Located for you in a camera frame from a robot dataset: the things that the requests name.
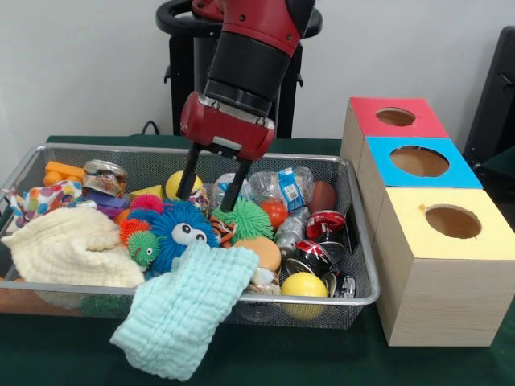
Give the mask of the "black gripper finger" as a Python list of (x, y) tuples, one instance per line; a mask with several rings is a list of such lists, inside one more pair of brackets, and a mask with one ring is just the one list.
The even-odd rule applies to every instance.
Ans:
[(200, 156), (200, 152), (204, 149), (201, 144), (193, 143), (191, 149), (187, 155), (187, 163), (183, 170), (183, 175), (180, 180), (180, 184), (178, 187), (178, 197), (181, 200), (189, 199), (195, 181), (196, 181), (196, 165), (198, 163), (198, 158)]
[(233, 160), (238, 162), (238, 168), (233, 178), (233, 181), (228, 185), (224, 198), (222, 199), (220, 209), (222, 212), (230, 212), (233, 210), (243, 182), (249, 173), (249, 169), (252, 166), (252, 161), (233, 156)]

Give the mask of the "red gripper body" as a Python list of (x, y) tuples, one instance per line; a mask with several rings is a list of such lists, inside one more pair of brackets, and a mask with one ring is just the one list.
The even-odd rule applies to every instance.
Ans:
[(217, 145), (236, 152), (238, 158), (257, 161), (270, 148), (275, 125), (198, 92), (192, 92), (182, 109), (181, 134), (202, 146)]

